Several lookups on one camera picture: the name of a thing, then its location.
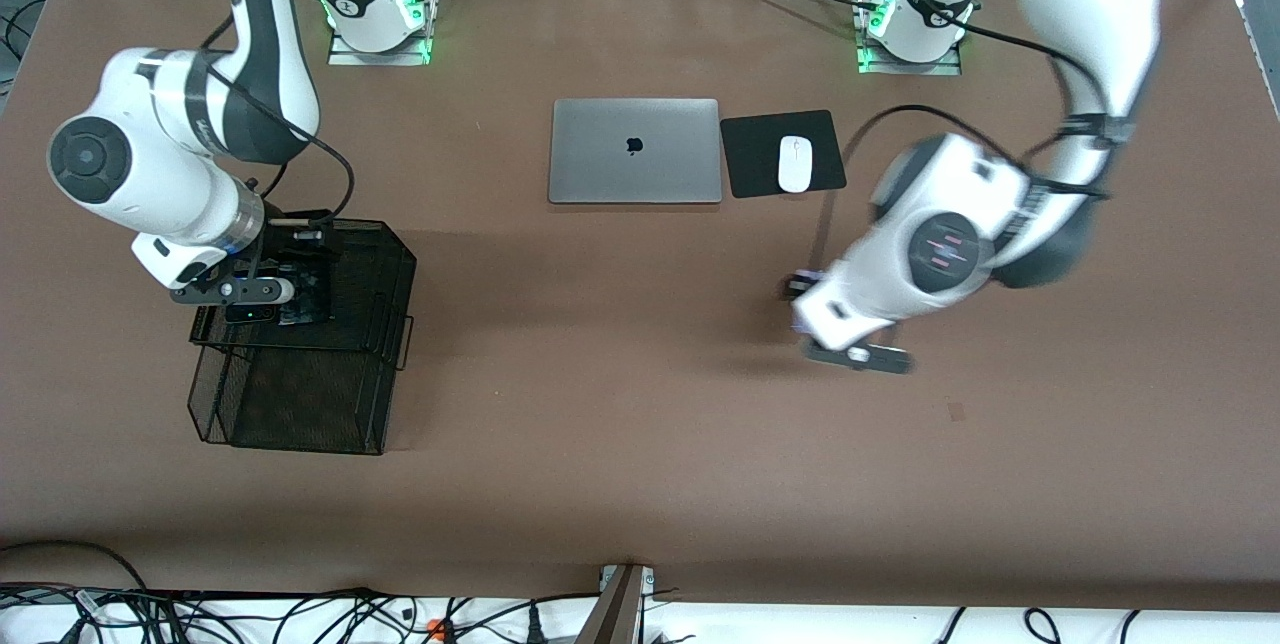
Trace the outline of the long black smartphone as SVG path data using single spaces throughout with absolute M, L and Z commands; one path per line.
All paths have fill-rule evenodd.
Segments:
M 332 319 L 332 278 L 337 259 L 316 255 L 279 262 L 279 274 L 293 287 L 292 298 L 282 306 L 280 325 L 320 324 Z

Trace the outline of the white computer mouse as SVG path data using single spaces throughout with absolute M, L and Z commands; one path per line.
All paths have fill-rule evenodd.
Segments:
M 812 184 L 813 172 L 813 143 L 801 134 L 785 134 L 778 147 L 778 188 L 788 195 L 806 192 Z

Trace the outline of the black mouse pad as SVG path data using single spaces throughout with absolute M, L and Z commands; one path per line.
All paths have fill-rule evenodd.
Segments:
M 801 134 L 813 143 L 813 179 L 803 193 L 844 189 L 847 184 L 831 111 L 730 117 L 719 123 L 719 131 L 735 198 L 790 196 L 777 184 L 778 147 L 785 134 Z

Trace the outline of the silver closed laptop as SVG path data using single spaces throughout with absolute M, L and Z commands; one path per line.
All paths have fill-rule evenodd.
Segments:
M 553 205 L 719 204 L 718 102 L 556 101 L 548 198 Z

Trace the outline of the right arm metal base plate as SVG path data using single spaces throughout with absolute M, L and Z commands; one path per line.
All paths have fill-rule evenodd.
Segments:
M 412 32 L 397 47 L 383 52 L 362 52 L 332 33 L 328 64 L 332 67 L 425 67 L 433 56 L 433 29 L 430 26 Z

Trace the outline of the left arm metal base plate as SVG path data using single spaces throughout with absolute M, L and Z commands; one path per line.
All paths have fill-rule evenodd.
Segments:
M 893 56 L 883 44 L 868 38 L 858 44 L 858 70 L 884 76 L 961 76 L 963 61 L 959 44 L 952 44 L 936 61 L 906 61 Z

